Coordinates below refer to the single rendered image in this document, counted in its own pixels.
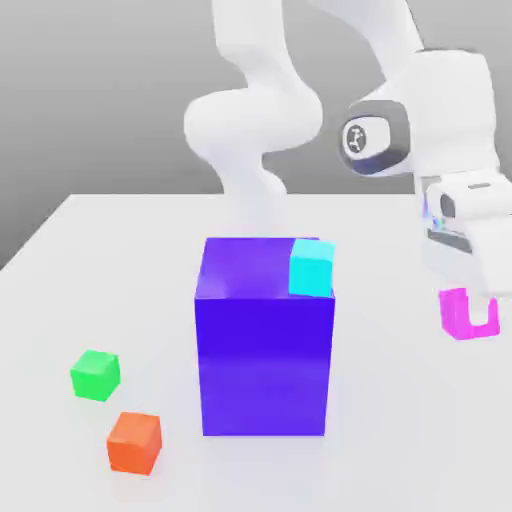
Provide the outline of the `small green cube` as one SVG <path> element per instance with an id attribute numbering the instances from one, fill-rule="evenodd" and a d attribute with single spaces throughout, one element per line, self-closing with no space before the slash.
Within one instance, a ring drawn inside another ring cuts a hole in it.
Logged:
<path id="1" fill-rule="evenodd" d="M 116 354 L 86 350 L 71 367 L 74 394 L 98 402 L 106 402 L 121 381 Z"/>

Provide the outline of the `large blue box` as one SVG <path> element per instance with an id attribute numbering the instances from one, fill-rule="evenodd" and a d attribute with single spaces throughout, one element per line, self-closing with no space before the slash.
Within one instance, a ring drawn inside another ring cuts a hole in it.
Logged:
<path id="1" fill-rule="evenodd" d="M 205 241 L 194 311 L 206 436 L 325 432 L 336 299 L 289 294 L 293 245 Z"/>

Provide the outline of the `small orange cube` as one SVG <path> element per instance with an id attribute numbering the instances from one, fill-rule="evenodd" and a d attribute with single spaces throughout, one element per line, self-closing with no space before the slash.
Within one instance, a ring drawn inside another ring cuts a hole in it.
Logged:
<path id="1" fill-rule="evenodd" d="M 121 412 L 106 446 L 112 470 L 150 475 L 162 449 L 160 417 Z"/>

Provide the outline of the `small magenta cube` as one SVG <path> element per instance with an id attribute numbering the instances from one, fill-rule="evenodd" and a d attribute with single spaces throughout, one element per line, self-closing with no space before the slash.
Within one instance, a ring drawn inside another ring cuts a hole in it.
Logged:
<path id="1" fill-rule="evenodd" d="M 469 314 L 469 296 L 466 288 L 441 290 L 438 294 L 443 330 L 458 341 L 494 337 L 500 334 L 498 301 L 488 302 L 487 322 L 474 325 Z"/>

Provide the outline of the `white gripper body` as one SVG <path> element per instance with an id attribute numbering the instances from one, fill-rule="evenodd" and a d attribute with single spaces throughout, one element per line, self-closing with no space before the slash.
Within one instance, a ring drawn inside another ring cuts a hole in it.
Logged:
<path id="1" fill-rule="evenodd" d="M 462 233 L 428 229 L 422 245 L 427 267 L 481 295 L 512 296 L 512 222 L 467 222 Z"/>

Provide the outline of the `small cyan cube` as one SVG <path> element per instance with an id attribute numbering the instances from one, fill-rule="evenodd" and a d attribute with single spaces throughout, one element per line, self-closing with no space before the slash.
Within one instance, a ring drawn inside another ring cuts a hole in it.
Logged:
<path id="1" fill-rule="evenodd" d="M 288 291 L 293 295 L 332 295 L 335 245 L 318 239 L 297 238 L 289 261 Z"/>

